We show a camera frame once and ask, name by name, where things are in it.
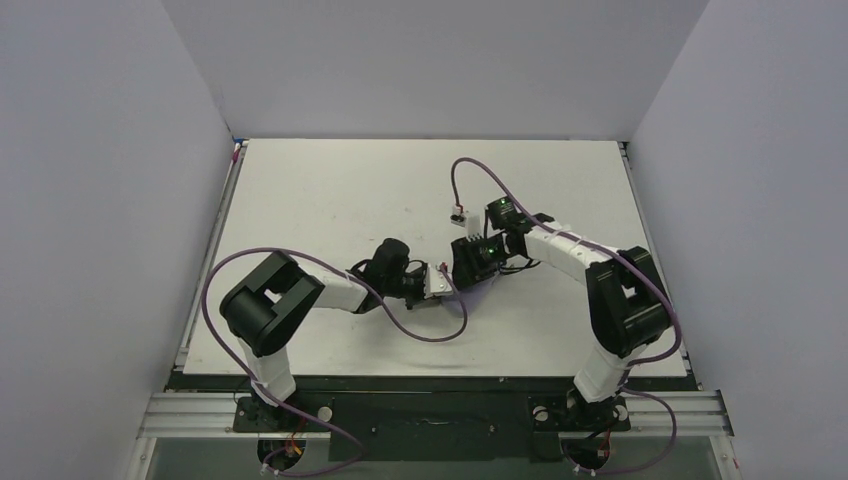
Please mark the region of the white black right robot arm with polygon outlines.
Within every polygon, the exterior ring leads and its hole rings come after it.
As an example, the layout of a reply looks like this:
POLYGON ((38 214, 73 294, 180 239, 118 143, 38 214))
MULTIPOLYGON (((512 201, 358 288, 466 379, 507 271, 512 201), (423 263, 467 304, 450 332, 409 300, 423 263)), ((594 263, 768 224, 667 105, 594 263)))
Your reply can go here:
POLYGON ((451 243, 451 278, 461 291, 495 277, 513 257, 553 267, 585 286, 594 343, 566 395, 565 418, 585 430, 624 421, 616 401, 631 362, 672 326, 647 250, 596 245, 547 214, 520 212, 508 197, 489 203, 483 215, 456 205, 450 219, 465 230, 451 243))

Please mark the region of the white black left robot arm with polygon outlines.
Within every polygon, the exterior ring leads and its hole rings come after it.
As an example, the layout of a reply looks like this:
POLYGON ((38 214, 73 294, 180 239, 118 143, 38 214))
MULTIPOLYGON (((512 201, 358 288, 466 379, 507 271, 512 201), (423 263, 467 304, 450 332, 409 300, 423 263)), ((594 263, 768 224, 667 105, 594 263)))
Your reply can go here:
POLYGON ((299 262, 304 254, 262 252, 267 256, 223 297, 219 314, 244 351, 253 396, 271 408, 296 390, 287 345, 311 311, 361 315, 387 298, 412 309, 447 285, 438 268, 411 259, 409 247, 393 238, 371 258, 338 271, 321 264, 309 270, 299 262))

